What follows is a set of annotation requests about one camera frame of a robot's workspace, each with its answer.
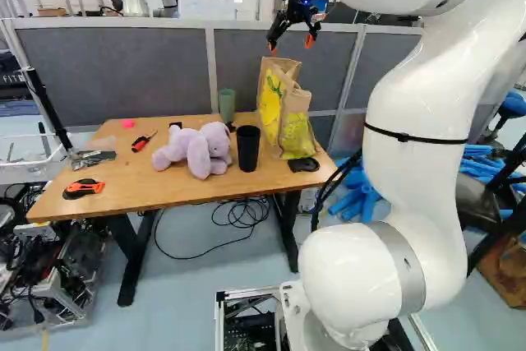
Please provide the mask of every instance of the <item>stuffed animal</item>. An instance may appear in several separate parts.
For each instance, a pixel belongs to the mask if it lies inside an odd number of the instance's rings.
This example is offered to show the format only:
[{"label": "stuffed animal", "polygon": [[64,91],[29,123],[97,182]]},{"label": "stuffed animal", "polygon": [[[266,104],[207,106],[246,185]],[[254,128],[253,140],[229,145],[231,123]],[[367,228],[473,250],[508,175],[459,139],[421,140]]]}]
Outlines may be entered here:
[{"label": "stuffed animal", "polygon": [[168,145],[154,152],[152,164],[160,172],[172,162],[185,158],[190,172],[201,180],[210,174],[225,174],[232,163],[227,126],[222,122],[211,122],[197,131],[172,125]]}]

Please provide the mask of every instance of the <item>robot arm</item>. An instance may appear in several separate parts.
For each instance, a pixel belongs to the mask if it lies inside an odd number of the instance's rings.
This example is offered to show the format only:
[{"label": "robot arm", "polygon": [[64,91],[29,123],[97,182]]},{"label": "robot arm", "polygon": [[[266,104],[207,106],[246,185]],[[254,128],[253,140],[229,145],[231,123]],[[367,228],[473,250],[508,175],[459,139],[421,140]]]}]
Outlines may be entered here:
[{"label": "robot arm", "polygon": [[497,63],[526,31],[526,0],[342,1],[424,16],[422,40],[367,106],[364,167],[390,215],[316,231],[299,258],[312,311],[339,344],[363,349],[389,319],[447,303],[464,285],[455,206],[463,142]]}]

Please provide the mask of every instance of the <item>black table leg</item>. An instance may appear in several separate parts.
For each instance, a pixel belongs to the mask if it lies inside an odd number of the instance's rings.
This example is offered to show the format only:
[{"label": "black table leg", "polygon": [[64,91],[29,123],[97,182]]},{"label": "black table leg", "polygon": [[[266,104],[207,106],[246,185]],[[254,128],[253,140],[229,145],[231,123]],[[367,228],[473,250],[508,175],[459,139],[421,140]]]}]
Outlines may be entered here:
[{"label": "black table leg", "polygon": [[146,211],[138,233],[135,233],[133,230],[126,214],[104,217],[109,231],[128,259],[117,299],[117,304],[120,307],[131,306],[133,303],[137,282],[141,274],[142,261],[148,247],[156,212]]},{"label": "black table leg", "polygon": [[301,191],[292,191],[285,193],[285,199],[282,202],[279,195],[273,195],[276,216],[278,217],[279,231],[283,242],[285,252],[287,253],[288,266],[293,273],[298,272],[298,245],[294,238],[294,223],[298,213],[298,204]]}]

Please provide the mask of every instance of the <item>gray cubicle partition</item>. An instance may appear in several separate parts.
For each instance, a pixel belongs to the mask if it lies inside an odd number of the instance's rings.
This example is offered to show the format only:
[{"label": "gray cubicle partition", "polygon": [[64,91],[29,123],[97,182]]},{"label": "gray cubicle partition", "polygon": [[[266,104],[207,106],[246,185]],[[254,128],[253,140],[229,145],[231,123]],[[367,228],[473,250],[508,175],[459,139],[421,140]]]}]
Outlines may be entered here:
[{"label": "gray cubicle partition", "polygon": [[[223,88],[237,91],[239,110],[253,110],[261,57],[270,55],[269,26],[260,22],[35,18],[2,27],[21,65],[39,72],[67,127],[216,112]],[[277,56],[303,63],[299,83],[312,92],[316,138],[333,155],[346,155],[361,144],[375,84],[414,48],[421,31],[324,24],[309,50],[306,33],[294,26]],[[485,122],[488,109],[479,108],[475,122]]]},{"label": "gray cubicle partition", "polygon": [[[216,30],[214,34],[218,89],[236,90],[242,111],[256,109],[261,57],[269,56],[266,31]],[[304,32],[288,32],[279,41],[276,56],[302,62],[298,83],[312,92],[310,110],[338,108],[356,37],[354,32],[320,32],[310,50],[304,48]]]},{"label": "gray cubicle partition", "polygon": [[17,33],[66,127],[211,111],[204,30],[48,28]]}]

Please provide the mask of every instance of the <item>paper bag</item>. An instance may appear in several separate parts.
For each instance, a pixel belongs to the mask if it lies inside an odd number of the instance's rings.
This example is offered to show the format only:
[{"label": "paper bag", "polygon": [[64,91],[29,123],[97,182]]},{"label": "paper bag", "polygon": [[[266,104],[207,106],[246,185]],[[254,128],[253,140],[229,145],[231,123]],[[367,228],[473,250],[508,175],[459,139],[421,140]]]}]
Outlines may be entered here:
[{"label": "paper bag", "polygon": [[308,116],[311,93],[296,82],[301,65],[292,59],[261,59],[257,118],[271,152],[281,159],[316,154]]}]

